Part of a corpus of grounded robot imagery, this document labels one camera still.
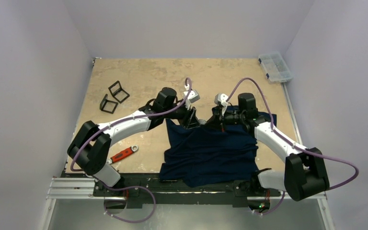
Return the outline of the black display frame near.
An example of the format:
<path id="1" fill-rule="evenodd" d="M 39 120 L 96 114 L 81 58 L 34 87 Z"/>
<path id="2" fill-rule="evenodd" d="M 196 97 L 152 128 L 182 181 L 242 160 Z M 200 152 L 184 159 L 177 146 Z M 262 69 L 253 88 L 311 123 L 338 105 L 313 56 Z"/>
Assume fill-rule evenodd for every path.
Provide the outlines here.
<path id="1" fill-rule="evenodd" d="M 102 112 L 113 114 L 118 106 L 118 102 L 108 99 L 108 94 L 105 94 L 100 102 L 99 109 Z"/>

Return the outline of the navy blue t-shirt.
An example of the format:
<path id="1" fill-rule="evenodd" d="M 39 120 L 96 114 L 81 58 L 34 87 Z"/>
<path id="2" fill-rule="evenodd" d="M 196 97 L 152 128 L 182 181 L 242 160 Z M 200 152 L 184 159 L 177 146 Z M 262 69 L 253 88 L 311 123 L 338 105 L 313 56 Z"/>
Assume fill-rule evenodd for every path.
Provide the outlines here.
<path id="1" fill-rule="evenodd" d="M 165 121 L 170 148 L 164 152 L 159 178 L 181 179 L 189 187 L 249 180 L 258 170 L 257 140 L 241 125 L 227 125 L 225 132 L 197 127 L 185 129 Z"/>

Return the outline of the aluminium rail frame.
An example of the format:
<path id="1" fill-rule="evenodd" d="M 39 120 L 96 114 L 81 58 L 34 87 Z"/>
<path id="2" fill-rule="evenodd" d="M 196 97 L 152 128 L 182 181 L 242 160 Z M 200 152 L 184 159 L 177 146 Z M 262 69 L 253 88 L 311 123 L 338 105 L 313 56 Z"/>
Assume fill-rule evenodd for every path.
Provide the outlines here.
<path id="1" fill-rule="evenodd" d="M 53 178 L 41 230 L 333 230 L 325 194 L 302 201 L 259 195 L 237 182 L 188 188 L 131 174 L 127 194 L 92 178 Z"/>

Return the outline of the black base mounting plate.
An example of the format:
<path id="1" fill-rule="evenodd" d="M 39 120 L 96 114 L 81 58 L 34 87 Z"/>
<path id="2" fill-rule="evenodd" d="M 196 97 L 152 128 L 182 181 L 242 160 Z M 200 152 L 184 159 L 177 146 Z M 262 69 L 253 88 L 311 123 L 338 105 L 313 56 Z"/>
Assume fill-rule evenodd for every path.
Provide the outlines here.
<path id="1" fill-rule="evenodd" d="M 183 180 L 163 181 L 156 173 L 124 173 L 127 191 L 112 191 L 94 178 L 82 174 L 64 173 L 58 185 L 60 194 L 73 198 L 104 199 L 106 207 L 115 208 L 116 201 L 126 202 L 127 208 L 143 205 L 230 205 L 252 207 L 266 211 L 271 202 L 280 199 L 281 191 L 257 188 L 249 180 L 235 180 L 191 188 Z"/>

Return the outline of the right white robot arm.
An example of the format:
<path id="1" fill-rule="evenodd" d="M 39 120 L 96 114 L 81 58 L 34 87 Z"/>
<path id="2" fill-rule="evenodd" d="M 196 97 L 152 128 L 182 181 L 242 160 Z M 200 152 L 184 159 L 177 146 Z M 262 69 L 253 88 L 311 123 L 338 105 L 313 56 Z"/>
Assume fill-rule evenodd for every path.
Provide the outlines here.
<path id="1" fill-rule="evenodd" d="M 238 96 L 238 107 L 232 108 L 229 97 L 219 93 L 215 96 L 216 107 L 206 126 L 225 131 L 229 125 L 241 125 L 243 130 L 266 145 L 285 164 L 282 172 L 271 168 L 256 171 L 251 176 L 250 189 L 261 195 L 268 189 L 287 192 L 295 201 L 322 193 L 329 189 L 329 179 L 317 148 L 308 149 L 294 142 L 279 131 L 272 118 L 258 113 L 255 97 L 252 93 Z"/>

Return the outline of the red adjustable wrench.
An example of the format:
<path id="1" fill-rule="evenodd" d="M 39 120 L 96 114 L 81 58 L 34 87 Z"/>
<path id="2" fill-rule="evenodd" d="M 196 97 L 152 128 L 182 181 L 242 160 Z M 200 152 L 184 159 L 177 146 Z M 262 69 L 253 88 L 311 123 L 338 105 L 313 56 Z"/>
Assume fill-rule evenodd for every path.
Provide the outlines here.
<path id="1" fill-rule="evenodd" d="M 134 146 L 131 146 L 119 153 L 117 153 L 116 155 L 110 157 L 107 162 L 109 164 L 113 164 L 113 163 L 116 163 L 116 162 L 119 162 L 127 157 L 129 157 L 130 155 L 134 154 L 135 152 L 138 151 L 138 146 L 137 145 L 134 145 Z"/>

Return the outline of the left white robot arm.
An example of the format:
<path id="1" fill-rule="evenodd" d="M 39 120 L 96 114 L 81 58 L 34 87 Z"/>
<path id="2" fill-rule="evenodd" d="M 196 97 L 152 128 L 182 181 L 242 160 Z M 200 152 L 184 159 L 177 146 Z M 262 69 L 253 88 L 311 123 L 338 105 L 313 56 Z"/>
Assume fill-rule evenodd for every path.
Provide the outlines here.
<path id="1" fill-rule="evenodd" d="M 123 177 L 108 160 L 110 148 L 131 135 L 154 129 L 165 119 L 176 119 L 184 126 L 197 123 L 192 103 L 199 100 L 199 93 L 187 89 L 183 99 L 176 98 L 174 89 L 164 87 L 131 115 L 107 123 L 96 124 L 91 120 L 83 123 L 67 150 L 72 159 L 70 170 L 84 172 L 102 182 L 110 195 L 120 195 Z"/>

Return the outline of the black display frame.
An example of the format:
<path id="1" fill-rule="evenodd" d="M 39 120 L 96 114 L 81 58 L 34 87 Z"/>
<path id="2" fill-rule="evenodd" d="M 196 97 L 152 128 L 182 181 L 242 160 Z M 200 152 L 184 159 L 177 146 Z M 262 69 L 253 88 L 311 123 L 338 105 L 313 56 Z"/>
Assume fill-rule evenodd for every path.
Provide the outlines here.
<path id="1" fill-rule="evenodd" d="M 116 99 L 118 103 L 123 103 L 127 98 L 130 97 L 130 94 L 122 88 L 122 85 L 118 80 L 110 85 L 108 90 L 111 96 Z"/>
<path id="2" fill-rule="evenodd" d="M 108 94 L 105 94 L 100 102 L 99 109 L 102 112 L 113 114 L 118 106 L 118 102 L 108 99 Z"/>

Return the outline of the clear plastic organizer box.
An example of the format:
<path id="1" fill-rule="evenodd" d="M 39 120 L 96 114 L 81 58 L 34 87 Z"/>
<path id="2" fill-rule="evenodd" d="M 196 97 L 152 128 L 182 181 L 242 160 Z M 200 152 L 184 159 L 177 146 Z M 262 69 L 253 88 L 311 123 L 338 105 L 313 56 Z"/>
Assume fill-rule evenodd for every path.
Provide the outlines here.
<path id="1" fill-rule="evenodd" d="M 258 61 L 270 84 L 284 83 L 293 79 L 293 74 L 279 52 L 260 54 Z"/>

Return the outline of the black display frame far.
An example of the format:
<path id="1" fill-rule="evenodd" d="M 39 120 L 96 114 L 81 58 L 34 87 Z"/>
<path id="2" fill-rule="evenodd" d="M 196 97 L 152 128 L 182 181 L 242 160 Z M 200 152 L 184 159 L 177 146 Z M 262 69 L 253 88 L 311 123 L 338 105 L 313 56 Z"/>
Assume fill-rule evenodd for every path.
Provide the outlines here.
<path id="1" fill-rule="evenodd" d="M 111 96 L 116 99 L 118 103 L 123 103 L 127 98 L 130 97 L 130 94 L 122 88 L 122 85 L 118 80 L 110 85 L 108 90 Z"/>

